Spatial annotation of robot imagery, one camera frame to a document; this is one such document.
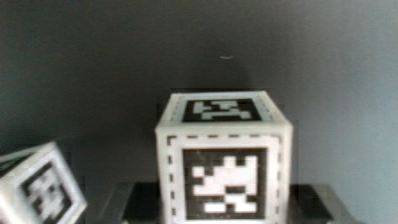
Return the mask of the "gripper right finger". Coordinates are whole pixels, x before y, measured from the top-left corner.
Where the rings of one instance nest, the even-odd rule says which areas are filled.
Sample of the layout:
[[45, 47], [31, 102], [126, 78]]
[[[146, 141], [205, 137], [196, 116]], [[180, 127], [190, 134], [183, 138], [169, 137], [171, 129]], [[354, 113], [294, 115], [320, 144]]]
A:
[[356, 220], [349, 212], [347, 206], [343, 204], [333, 187], [327, 184], [315, 184], [313, 188], [320, 196], [320, 200], [327, 208], [329, 214], [333, 216], [333, 220], [327, 222], [327, 224], [363, 224], [363, 222]]

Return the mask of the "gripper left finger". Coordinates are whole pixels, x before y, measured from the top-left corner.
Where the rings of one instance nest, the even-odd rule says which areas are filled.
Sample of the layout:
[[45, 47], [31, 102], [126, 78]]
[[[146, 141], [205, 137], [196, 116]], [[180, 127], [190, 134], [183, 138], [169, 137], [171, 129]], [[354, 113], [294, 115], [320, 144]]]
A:
[[126, 207], [134, 192], [134, 184], [121, 182], [112, 190], [96, 224], [126, 224]]

